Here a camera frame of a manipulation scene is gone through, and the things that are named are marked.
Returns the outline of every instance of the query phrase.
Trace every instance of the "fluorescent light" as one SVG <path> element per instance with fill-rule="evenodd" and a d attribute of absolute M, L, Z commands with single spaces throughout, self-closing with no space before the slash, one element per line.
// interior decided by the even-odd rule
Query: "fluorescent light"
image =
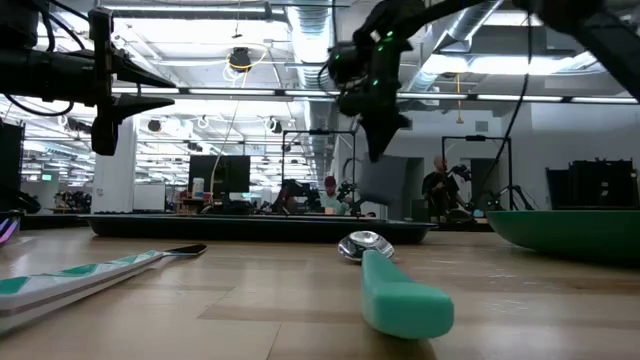
<path fill-rule="evenodd" d="M 338 96 L 339 91 L 316 91 L 316 90 L 287 90 L 284 92 L 286 96 L 307 96 L 307 97 L 326 97 L 326 96 Z"/>
<path fill-rule="evenodd" d="M 71 163 L 71 166 L 78 168 L 78 169 L 82 169 L 82 170 L 93 170 L 93 166 L 87 166 L 87 165 L 80 165 L 80 164 L 76 164 L 76 163 Z"/>
<path fill-rule="evenodd" d="M 44 147 L 44 145 L 33 142 L 33 141 L 25 141 L 22 143 L 22 148 L 24 150 L 30 150 L 30 151 L 38 151 L 38 152 L 45 152 L 46 148 Z"/>
<path fill-rule="evenodd" d="M 583 104 L 637 104 L 638 100 L 634 98 L 603 98 L 603 97 L 574 97 L 572 103 Z"/>
<path fill-rule="evenodd" d="M 117 11 L 150 11 L 150 12 L 167 12 L 167 11 L 176 11 L 176 12 L 232 12 L 232 13 L 243 13 L 243 12 L 264 12 L 263 7 L 221 7 L 221 6 L 155 6 L 155 5 L 139 5 L 139 6 L 129 6 L 129 5 L 108 5 L 106 6 L 108 9 L 117 10 Z M 284 14 L 284 10 L 282 9 L 273 9 L 272 12 L 274 14 Z"/>
<path fill-rule="evenodd" d="M 113 94 L 137 94 L 138 88 L 113 88 Z M 180 90 L 176 88 L 142 88 L 142 94 L 179 94 Z"/>
<path fill-rule="evenodd" d="M 529 102 L 560 102 L 562 96 L 525 96 L 524 101 Z"/>
<path fill-rule="evenodd" d="M 398 93 L 398 99 L 418 100 L 464 100 L 466 94 L 442 94 L 442 93 Z"/>
<path fill-rule="evenodd" d="M 519 101 L 519 95 L 478 95 L 478 100 L 488 101 Z M 524 96 L 524 101 L 527 102 L 560 102 L 562 96 Z"/>
<path fill-rule="evenodd" d="M 273 90 L 252 90 L 252 89 L 189 89 L 194 95 L 275 95 Z"/>
<path fill-rule="evenodd" d="M 433 54 L 422 65 L 422 71 L 425 73 L 443 74 L 465 73 L 468 70 L 467 60 L 457 56 L 445 56 Z"/>
<path fill-rule="evenodd" d="M 531 64 L 526 56 L 480 56 L 469 65 L 469 72 L 494 75 L 551 75 L 560 70 L 564 59 L 534 57 Z"/>

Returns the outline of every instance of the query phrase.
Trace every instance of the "cable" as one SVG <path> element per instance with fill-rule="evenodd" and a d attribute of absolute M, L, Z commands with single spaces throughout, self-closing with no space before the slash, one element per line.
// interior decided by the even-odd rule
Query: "cable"
<path fill-rule="evenodd" d="M 42 23 L 44 28 L 47 29 L 47 39 L 49 39 L 49 45 L 47 46 L 47 52 L 53 52 L 56 49 L 56 37 L 53 34 L 53 27 L 51 26 L 51 20 L 49 20 L 48 13 L 44 10 L 40 10 L 42 16 Z"/>
<path fill-rule="evenodd" d="M 338 44 L 338 22 L 336 21 L 336 0 L 331 0 L 331 22 L 333 23 L 333 46 Z"/>
<path fill-rule="evenodd" d="M 64 30 L 67 34 L 69 34 L 69 36 L 71 36 L 71 38 L 75 40 L 76 43 L 78 43 L 78 45 L 80 46 L 80 49 L 82 50 L 85 49 L 84 44 L 82 43 L 82 41 L 80 41 L 80 38 L 78 37 L 78 35 L 76 35 L 76 33 L 74 33 L 73 31 L 71 31 L 71 29 L 69 29 L 67 25 L 65 25 L 57 17 L 51 14 L 47 14 L 47 17 L 51 19 L 51 21 L 53 21 L 56 25 L 58 25 L 62 30 Z"/>
<path fill-rule="evenodd" d="M 247 78 L 249 77 L 249 72 L 246 72 L 244 75 L 244 79 L 242 80 L 242 87 L 247 84 Z M 225 146 L 227 146 L 227 141 L 229 140 L 229 135 L 231 135 L 231 129 L 233 129 L 233 124 L 236 121 L 236 115 L 238 114 L 238 107 L 240 106 L 240 101 L 236 102 L 236 108 L 233 110 L 233 117 L 231 118 L 231 123 L 229 124 L 229 129 L 227 129 L 227 134 L 224 137 L 224 141 L 222 142 L 222 146 L 220 147 L 220 151 L 218 152 L 218 157 L 216 158 L 216 163 L 213 165 L 213 171 L 211 172 L 211 183 L 209 184 L 209 192 L 211 193 L 211 198 L 213 199 L 213 182 L 215 180 L 216 169 L 218 169 L 218 163 L 220 162 L 220 158 L 222 157 L 222 152 L 224 151 Z"/>
<path fill-rule="evenodd" d="M 62 115 L 66 115 L 66 114 L 68 114 L 69 112 L 71 112 L 71 110 L 73 110 L 73 105 L 74 105 L 74 103 L 70 102 L 70 103 L 69 103 L 69 106 L 68 106 L 66 109 L 64 109 L 63 111 L 56 112 L 56 113 L 45 113 L 45 112 L 41 112 L 41 111 L 38 111 L 38 110 L 30 109 L 30 108 L 28 108 L 28 107 L 26 107 L 26 106 L 24 106 L 24 105 L 20 104 L 20 103 L 18 102 L 18 100 L 14 99 L 14 98 L 13 98 L 11 95 L 9 95 L 9 94 L 4 94 L 4 97 L 6 97 L 6 98 L 7 98 L 7 100 L 11 101 L 11 103 L 12 103 L 13 105 L 15 105 L 15 106 L 19 107 L 20 109 L 22 109 L 22 110 L 24 110 L 24 111 L 26 111 L 26 112 L 28 112 L 28 113 L 31 113 L 31 114 L 34 114 L 34 115 L 38 115 L 38 116 L 46 116 L 46 117 L 54 117 L 54 116 L 62 116 Z"/>
<path fill-rule="evenodd" d="M 520 190 L 522 190 L 524 192 L 525 195 L 527 195 L 529 197 L 529 199 L 531 199 L 531 201 L 533 202 L 533 205 L 536 207 L 536 209 L 540 210 L 540 206 L 538 206 L 538 203 L 536 203 L 536 199 L 531 196 L 531 194 L 529 194 L 529 192 L 523 188 L 522 186 L 520 187 Z"/>
<path fill-rule="evenodd" d="M 327 70 L 327 67 L 329 67 L 329 61 L 327 61 L 326 63 L 324 63 L 324 65 L 322 65 L 322 68 L 320 69 L 320 71 L 318 71 L 318 76 L 316 77 L 316 81 L 318 82 L 318 88 L 320 88 L 320 90 L 324 91 L 325 94 L 327 95 L 331 95 L 327 89 L 324 88 L 324 86 L 322 86 L 322 73 Z"/>
<path fill-rule="evenodd" d="M 72 13 L 73 15 L 75 15 L 75 16 L 77 16 L 77 17 L 79 17 L 80 19 L 82 19 L 82 20 L 84 20 L 84 21 L 86 21 L 86 22 L 89 22 L 89 17 L 88 17 L 88 16 L 86 16 L 86 15 L 84 15 L 84 14 L 82 14 L 82 13 L 81 13 L 81 12 L 79 12 L 78 10 L 74 10 L 74 9 L 72 9 L 71 7 L 67 6 L 67 5 L 60 3 L 60 2 L 59 2 L 59 1 L 57 1 L 57 0 L 49 0 L 49 2 L 50 2 L 50 3 L 52 3 L 53 5 L 55 5 L 55 6 L 59 7 L 60 9 L 65 10 L 65 11 L 67 11 L 67 12 L 70 12 L 70 13 Z"/>
<path fill-rule="evenodd" d="M 531 9 L 527 9 L 527 42 L 528 42 L 527 59 L 528 59 L 529 67 L 531 66 L 531 59 L 533 57 L 533 25 L 531 24 L 531 16 L 532 16 Z M 507 141 L 509 141 L 509 137 L 511 136 L 511 129 L 513 129 L 513 124 L 516 122 L 516 118 L 518 117 L 518 113 L 520 112 L 520 107 L 522 106 L 522 103 L 524 101 L 524 95 L 526 94 L 528 87 L 529 87 L 529 70 L 527 70 L 527 73 L 524 75 L 524 83 L 522 85 L 522 92 L 520 93 L 520 99 L 518 99 L 516 108 L 513 111 L 513 116 L 509 121 L 509 126 L 507 127 L 507 131 L 504 133 L 504 139 L 502 139 L 502 145 L 500 145 L 500 149 L 498 149 L 498 154 L 496 155 L 496 158 L 493 160 L 493 163 L 491 164 L 489 171 L 487 171 L 487 173 L 484 176 L 484 179 L 482 179 L 480 189 L 484 189 L 485 185 L 487 184 L 487 181 L 489 180 L 489 177 L 491 176 L 491 174 L 493 173 L 493 170 L 495 170 L 496 165 L 500 161 L 500 156 L 502 156 L 502 153 L 504 152 L 504 148 L 507 145 Z"/>

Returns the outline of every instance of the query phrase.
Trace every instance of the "metal frame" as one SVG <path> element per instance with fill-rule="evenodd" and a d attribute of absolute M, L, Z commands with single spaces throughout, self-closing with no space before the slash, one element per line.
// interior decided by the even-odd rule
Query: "metal frame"
<path fill-rule="evenodd" d="M 330 136 L 330 135 L 342 135 L 349 134 L 353 137 L 353 148 L 352 156 L 356 158 L 356 132 L 355 131 L 333 131 L 333 130 L 284 130 L 282 132 L 282 180 L 280 182 L 280 186 L 284 184 L 284 159 L 285 159 L 285 147 L 287 145 L 287 135 L 288 134 L 309 134 L 309 135 L 318 135 L 318 136 Z M 353 181 L 356 180 L 356 167 L 353 167 Z"/>
<path fill-rule="evenodd" d="M 464 140 L 466 142 L 485 142 L 487 140 L 501 140 L 504 141 L 503 137 L 492 137 L 492 136 L 483 136 L 483 135 L 471 135 L 471 136 L 443 136 L 442 137 L 442 158 L 446 158 L 446 142 L 447 140 Z M 508 156 L 508 165 L 509 165 L 509 209 L 513 210 L 515 204 L 513 202 L 513 169 L 512 169 L 512 155 L 511 155 L 511 137 L 506 139 L 507 141 L 507 151 L 509 152 Z"/>

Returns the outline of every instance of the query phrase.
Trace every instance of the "white pillar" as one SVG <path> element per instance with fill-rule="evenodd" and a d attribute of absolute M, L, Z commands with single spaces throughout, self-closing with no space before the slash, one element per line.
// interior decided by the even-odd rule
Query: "white pillar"
<path fill-rule="evenodd" d="M 118 128 L 115 155 L 96 155 L 91 213 L 133 210 L 138 124 L 139 120 L 135 117 L 124 120 Z"/>

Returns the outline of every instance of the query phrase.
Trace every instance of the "black tray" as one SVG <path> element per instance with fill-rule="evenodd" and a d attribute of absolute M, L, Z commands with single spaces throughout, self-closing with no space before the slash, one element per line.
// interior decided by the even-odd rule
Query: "black tray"
<path fill-rule="evenodd" d="M 335 216 L 84 215 L 106 237 L 337 242 L 354 231 L 374 231 L 394 245 L 418 244 L 435 224 Z"/>

